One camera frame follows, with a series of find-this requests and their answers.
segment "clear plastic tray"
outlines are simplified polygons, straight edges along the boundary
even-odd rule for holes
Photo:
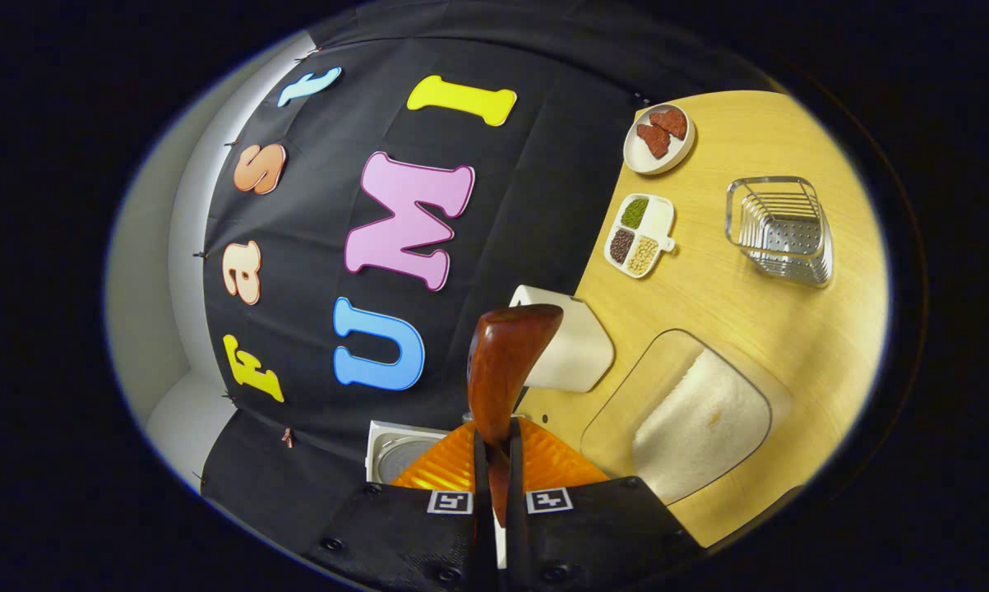
[[[751,424],[751,427],[757,427],[764,435],[760,436],[760,440],[755,442],[754,446],[740,450],[737,458],[732,460],[727,468],[723,468],[721,460],[719,467],[723,469],[716,469],[715,474],[707,474],[705,478],[695,475],[686,477],[691,482],[681,486],[686,487],[683,494],[677,491],[667,496],[659,494],[659,488],[652,487],[652,489],[663,503],[670,505],[720,479],[757,450],[788,412],[789,399],[786,389],[749,357],[730,346],[721,345],[718,349],[713,349],[691,333],[674,329],[659,334],[655,340],[652,340],[647,351],[640,356],[640,360],[630,370],[626,379],[622,380],[622,384],[615,390],[607,404],[604,404],[594,419],[589,421],[589,426],[581,435],[581,454],[612,479],[637,475],[638,471],[633,461],[633,441],[638,428],[664,400],[667,400],[668,395],[673,392],[674,387],[681,382],[705,349],[709,349],[754,387],[760,401],[754,401],[754,404],[748,405],[747,408],[765,410],[754,414],[753,417],[753,421],[760,421],[760,426]],[[675,476],[670,474],[674,470],[667,468],[667,472],[660,473],[659,478],[675,479]]]
[[[622,223],[622,214],[626,213],[626,208],[629,207],[630,203],[640,200],[647,200],[647,209],[645,209],[644,217],[640,218],[640,224],[637,225],[637,228],[630,228],[630,226]],[[648,275],[653,267],[655,267],[655,262],[659,261],[659,255],[662,254],[662,251],[671,252],[676,247],[675,241],[668,236],[670,229],[673,228],[674,215],[673,203],[666,198],[644,194],[643,192],[634,192],[634,194],[626,196],[626,199],[622,200],[622,205],[618,207],[614,224],[611,225],[608,238],[604,241],[603,257],[612,266],[615,266],[616,270],[632,278],[639,280],[641,277]],[[611,256],[611,243],[613,243],[615,235],[619,231],[628,232],[633,236],[629,252],[626,252],[626,258],[622,259],[622,263],[615,261],[615,258]],[[640,246],[644,239],[654,243],[654,256],[648,262],[647,266],[642,266],[642,269],[637,271],[631,271],[630,264],[636,256],[637,247]]]

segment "white plate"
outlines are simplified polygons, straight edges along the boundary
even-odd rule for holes
[[[651,113],[666,113],[670,109],[677,109],[677,111],[685,114],[685,120],[688,121],[688,130],[685,131],[685,139],[683,140],[678,140],[671,134],[670,146],[668,146],[666,156],[655,158],[651,155],[651,150],[648,150],[648,145],[647,142],[644,142],[644,138],[636,135],[636,127],[640,123],[651,125]],[[657,175],[657,173],[666,172],[680,164],[688,156],[694,143],[695,123],[691,117],[688,117],[688,112],[685,109],[678,108],[675,104],[657,104],[645,109],[640,114],[640,117],[630,125],[629,134],[626,134],[626,142],[622,145],[622,158],[625,159],[626,166],[629,166],[634,172],[641,173],[641,175]]]
[[[640,218],[640,224],[637,225],[637,228],[631,229],[622,224],[622,214],[626,212],[630,203],[637,199],[647,199],[648,207],[644,210],[644,217]],[[662,255],[662,251],[671,252],[677,246],[676,241],[668,236],[670,228],[673,228],[674,215],[673,203],[669,199],[645,194],[645,192],[634,192],[634,194],[626,196],[626,199],[622,200],[622,205],[618,207],[618,213],[615,214],[614,222],[611,224],[611,231],[608,232],[608,238],[603,243],[603,258],[607,259],[616,270],[632,278],[639,280],[648,275],[654,269],[655,262],[659,261],[659,255]],[[622,260],[622,263],[618,263],[611,256],[611,241],[614,240],[619,229],[633,233],[633,243],[630,244],[629,251],[626,252],[626,258]],[[651,262],[648,263],[647,269],[644,269],[644,273],[634,274],[629,271],[629,262],[633,258],[638,244],[640,244],[641,237],[649,238],[658,243],[659,251],[651,258]]]

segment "metal basket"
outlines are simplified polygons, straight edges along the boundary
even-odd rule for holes
[[[736,194],[742,198],[734,199]],[[735,232],[734,201],[738,203]],[[834,264],[830,226],[815,188],[805,179],[781,176],[732,181],[724,236],[769,276],[815,288],[830,282]]]

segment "black fabric backdrop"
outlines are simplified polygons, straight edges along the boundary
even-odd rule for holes
[[[641,46],[626,42],[635,33],[625,31],[651,30],[649,23],[629,15],[573,12],[585,17],[578,20],[565,14],[562,3],[480,2],[386,2],[346,12],[311,30],[322,50],[269,91],[238,138],[227,138],[238,144],[212,147],[228,153],[205,236],[212,254],[205,264],[205,301],[217,363],[235,404],[273,428],[264,437],[281,446],[278,427],[293,428],[309,446],[311,464],[303,469],[266,460],[256,451],[271,442],[252,445],[264,431],[239,417],[210,453],[202,495],[276,542],[303,550],[329,514],[294,520],[298,505],[287,503],[287,496],[309,492],[315,505],[332,511],[350,487],[340,479],[344,463],[356,464],[359,481],[365,476],[371,419],[458,426],[468,409],[464,366],[479,315],[505,307],[518,284],[574,292],[622,166],[623,134],[644,106],[642,97],[659,102],[769,89],[760,72],[668,27],[653,31],[652,44]],[[547,33],[529,37],[532,26]],[[659,46],[666,49],[656,58],[652,48]],[[276,105],[283,87],[332,67],[343,71],[328,89]],[[515,90],[516,104],[500,127],[452,109],[406,109],[415,84],[432,74]],[[261,196],[235,188],[232,173],[242,150],[274,142],[288,154],[275,191]],[[454,238],[413,250],[449,252],[450,273],[439,292],[416,277],[374,267],[352,274],[344,267],[347,233],[390,214],[359,188],[363,166],[378,150],[409,164],[470,165],[476,173],[463,215],[448,219],[427,208]],[[224,248],[249,240],[260,244],[262,255],[261,298],[252,307],[227,293],[220,269]],[[404,319],[418,330],[426,359],[414,386],[387,391],[340,385],[332,363],[339,345],[384,363],[399,356],[392,341],[333,332],[333,303],[341,296],[355,308]],[[224,352],[227,334],[261,360],[261,371],[275,372],[284,402],[235,382]],[[303,450],[296,446],[288,454]],[[315,488],[311,475],[321,472],[324,457],[337,479]],[[269,479],[272,471],[279,472],[277,479]]]

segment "round plate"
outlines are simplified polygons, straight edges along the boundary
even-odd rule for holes
[[[685,120],[688,121],[688,131],[685,132],[685,139],[683,140],[678,140],[671,135],[666,156],[655,158],[651,155],[651,150],[648,150],[644,138],[636,135],[636,127],[640,123],[651,125],[651,113],[666,113],[670,109],[677,109],[677,111],[685,114]],[[626,142],[622,145],[622,158],[625,159],[626,166],[629,166],[634,172],[641,173],[641,175],[657,175],[657,173],[666,172],[680,164],[688,156],[694,143],[695,123],[691,117],[688,117],[688,112],[678,108],[675,104],[657,104],[645,109],[640,117],[630,125],[629,132],[626,134]]]

